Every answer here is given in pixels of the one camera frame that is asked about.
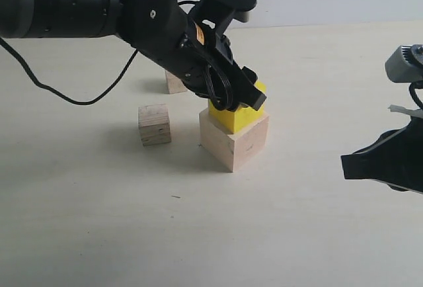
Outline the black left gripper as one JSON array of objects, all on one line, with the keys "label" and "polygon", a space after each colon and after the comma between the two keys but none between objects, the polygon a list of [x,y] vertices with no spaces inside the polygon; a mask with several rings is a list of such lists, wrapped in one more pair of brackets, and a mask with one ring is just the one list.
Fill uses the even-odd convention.
[{"label": "black left gripper", "polygon": [[217,108],[251,107],[266,101],[266,86],[257,87],[257,75],[239,67],[226,35],[191,19],[170,19],[158,31],[158,64],[177,76],[195,95]]}]

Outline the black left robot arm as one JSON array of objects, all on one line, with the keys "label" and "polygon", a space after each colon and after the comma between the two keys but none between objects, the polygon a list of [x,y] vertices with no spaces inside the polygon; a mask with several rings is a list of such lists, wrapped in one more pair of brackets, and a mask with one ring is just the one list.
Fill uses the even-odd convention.
[{"label": "black left robot arm", "polygon": [[31,79],[35,74],[10,38],[116,36],[179,78],[218,110],[258,110],[266,95],[257,75],[234,60],[225,30],[247,22],[257,0],[1,0],[1,46]]}]

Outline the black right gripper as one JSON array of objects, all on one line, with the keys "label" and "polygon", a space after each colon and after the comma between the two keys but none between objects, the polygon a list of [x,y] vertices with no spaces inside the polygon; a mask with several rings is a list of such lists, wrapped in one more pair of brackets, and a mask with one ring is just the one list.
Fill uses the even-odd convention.
[{"label": "black right gripper", "polygon": [[347,180],[375,180],[391,189],[422,193],[422,119],[389,130],[371,145],[341,155]]}]

